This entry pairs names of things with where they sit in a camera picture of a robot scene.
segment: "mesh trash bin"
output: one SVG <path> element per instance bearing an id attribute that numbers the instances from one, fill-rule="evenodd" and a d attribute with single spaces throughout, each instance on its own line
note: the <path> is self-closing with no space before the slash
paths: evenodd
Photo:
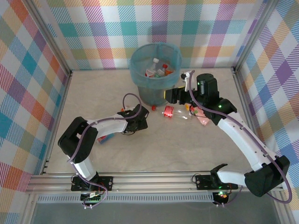
<path id="1" fill-rule="evenodd" d="M 145 72 L 158 58 L 158 67 L 169 64 L 174 72 L 165 77 L 146 77 Z M 164 90 L 174 88 L 180 76 L 182 56 L 177 46 L 169 43 L 151 43 L 138 48 L 130 60 L 130 73 L 137 85 L 141 100 L 149 106 L 165 105 Z"/>

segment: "white floor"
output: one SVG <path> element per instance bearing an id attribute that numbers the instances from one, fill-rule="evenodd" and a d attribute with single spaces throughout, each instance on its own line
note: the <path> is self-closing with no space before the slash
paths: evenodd
<path id="1" fill-rule="evenodd" d="M 229 99 L 245 119 L 230 69 L 196 69 L 195 75 L 201 73 L 214 75 L 220 96 Z M 128 70 L 74 72 L 47 173 L 74 172 L 57 145 L 73 119 L 112 116 L 121 110 L 122 97 L 127 92 L 138 93 Z M 128 97 L 126 106 L 136 104 L 134 97 Z M 182 105 L 174 106 L 184 109 Z M 95 144 L 91 160 L 97 171 L 207 171 L 222 163 L 236 169 L 250 168 L 232 140 L 212 122 L 203 126 L 197 119 L 169 119 L 151 110 L 147 122 L 147 129 L 132 136 L 116 133 L 104 144 Z"/>

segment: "plaid wallpaper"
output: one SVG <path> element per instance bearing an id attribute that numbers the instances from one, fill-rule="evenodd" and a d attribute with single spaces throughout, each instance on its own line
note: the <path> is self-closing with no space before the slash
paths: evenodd
<path id="1" fill-rule="evenodd" d="M 0 0 L 0 224 L 38 174 L 66 74 L 21 0 Z"/>
<path id="2" fill-rule="evenodd" d="M 179 46 L 185 68 L 231 67 L 265 2 L 35 0 L 69 66 L 80 70 L 128 68 L 134 50 L 151 42 Z"/>
<path id="3" fill-rule="evenodd" d="M 299 223 L 299 0 L 279 1 L 241 73 L 259 137 L 291 162 Z"/>

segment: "red object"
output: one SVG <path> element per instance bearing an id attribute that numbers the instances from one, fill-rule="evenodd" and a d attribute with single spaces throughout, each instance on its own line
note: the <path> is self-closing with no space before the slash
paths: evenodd
<path id="1" fill-rule="evenodd" d="M 164 110 L 164 117 L 169 117 L 171 118 L 173 116 L 172 112 L 173 112 L 174 107 L 173 106 L 166 106 L 165 110 Z"/>

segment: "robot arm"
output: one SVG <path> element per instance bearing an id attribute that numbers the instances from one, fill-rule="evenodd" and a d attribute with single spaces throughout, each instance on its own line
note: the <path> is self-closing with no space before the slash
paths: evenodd
<path id="1" fill-rule="evenodd" d="M 189 103 L 196 107 L 187 87 L 190 72 L 182 74 L 181 77 L 186 82 L 186 87 L 165 91 L 165 99 L 172 104 L 177 102 L 179 104 Z M 247 127 L 234 105 L 229 100 L 219 97 L 217 80 L 212 74 L 198 75 L 196 77 L 196 84 L 194 85 L 194 81 L 192 83 L 191 91 L 195 99 L 199 104 L 209 109 L 209 111 L 204 110 L 205 116 L 211 119 L 215 125 L 222 129 L 234 141 L 252 168 L 251 172 L 246 173 L 245 171 L 234 170 L 227 164 L 221 164 L 211 170 L 210 177 L 214 187 L 217 188 L 223 183 L 234 183 L 246 186 L 254 195 L 261 197 L 281 184 L 284 180 L 268 156 L 279 165 L 284 174 L 287 173 L 289 168 L 289 160 L 285 156 L 278 157 L 274 152 L 269 150 Z M 226 114 L 242 124 L 242 126 L 240 127 L 231 119 L 210 110 Z M 256 147 L 256 141 L 264 147 L 264 151 L 266 151 L 267 154 Z"/>
<path id="2" fill-rule="evenodd" d="M 93 168 L 89 158 L 89 154 L 96 139 L 112 133 L 136 132 L 148 127 L 146 118 L 149 111 L 143 106 L 141 107 L 140 113 L 134 118 L 130 117 L 138 112 L 140 105 L 137 105 L 132 111 L 118 112 L 116 115 L 111 117 L 112 119 L 103 119 L 102 122 L 96 123 L 87 129 L 79 150 L 72 160 L 73 165 L 82 177 L 88 181 L 98 183 L 99 175 Z M 95 121 L 96 120 L 85 120 L 82 117 L 77 117 L 60 137 L 58 145 L 69 158 L 71 158 L 78 146 L 80 135 L 89 124 Z"/>

